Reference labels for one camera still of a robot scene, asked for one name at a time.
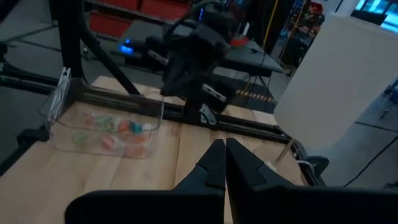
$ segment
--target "plastic bin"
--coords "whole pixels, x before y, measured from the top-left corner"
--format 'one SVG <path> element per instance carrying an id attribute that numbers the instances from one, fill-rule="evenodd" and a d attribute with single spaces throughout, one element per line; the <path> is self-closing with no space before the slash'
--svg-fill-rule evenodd
<path id="1" fill-rule="evenodd" d="M 145 158 L 156 146 L 164 101 L 64 81 L 39 108 L 50 143 L 61 151 Z"/>

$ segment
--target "candy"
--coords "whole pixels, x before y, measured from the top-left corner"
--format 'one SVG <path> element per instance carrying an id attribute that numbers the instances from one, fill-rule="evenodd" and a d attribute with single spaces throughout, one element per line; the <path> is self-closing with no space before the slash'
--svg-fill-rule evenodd
<path id="1" fill-rule="evenodd" d="M 142 126 L 132 121 L 129 124 L 129 128 L 132 133 L 140 133 L 142 131 Z"/>
<path id="2" fill-rule="evenodd" d="M 115 148 L 115 138 L 109 135 L 104 135 L 101 138 L 102 140 L 102 148 L 107 151 L 113 151 Z"/>
<path id="3" fill-rule="evenodd" d="M 149 135 L 148 133 L 142 133 L 142 134 L 135 134 L 132 137 L 132 141 L 133 143 L 142 143 L 142 142 L 146 142 L 149 139 Z"/>

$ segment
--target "wooden tabletop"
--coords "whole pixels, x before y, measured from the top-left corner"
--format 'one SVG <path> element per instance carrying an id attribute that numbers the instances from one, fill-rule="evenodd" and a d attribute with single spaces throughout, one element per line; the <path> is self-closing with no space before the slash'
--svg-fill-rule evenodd
<path id="1" fill-rule="evenodd" d="M 124 92 L 113 78 L 99 77 L 94 86 Z M 135 85 L 141 93 L 159 91 Z M 165 101 L 182 104 L 178 98 Z M 228 106 L 225 114 L 267 124 L 273 115 Z M 52 140 L 35 143 L 0 178 L 0 223 L 63 223 L 67 205 L 93 190 L 167 190 L 177 185 L 195 166 L 214 139 L 236 138 L 263 161 L 275 161 L 284 144 L 238 134 L 164 120 L 157 135 L 159 148 L 147 159 L 55 150 Z M 297 185 L 303 184 L 300 168 L 289 152 L 276 166 L 277 172 Z M 232 223 L 226 195 L 225 223 Z"/>

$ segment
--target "white lampshade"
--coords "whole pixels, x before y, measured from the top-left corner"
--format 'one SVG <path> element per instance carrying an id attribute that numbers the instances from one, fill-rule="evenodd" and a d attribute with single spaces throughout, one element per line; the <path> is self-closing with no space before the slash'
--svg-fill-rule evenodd
<path id="1" fill-rule="evenodd" d="M 398 76 L 398 36 L 330 15 L 275 108 L 278 125 L 310 147 L 331 146 Z"/>

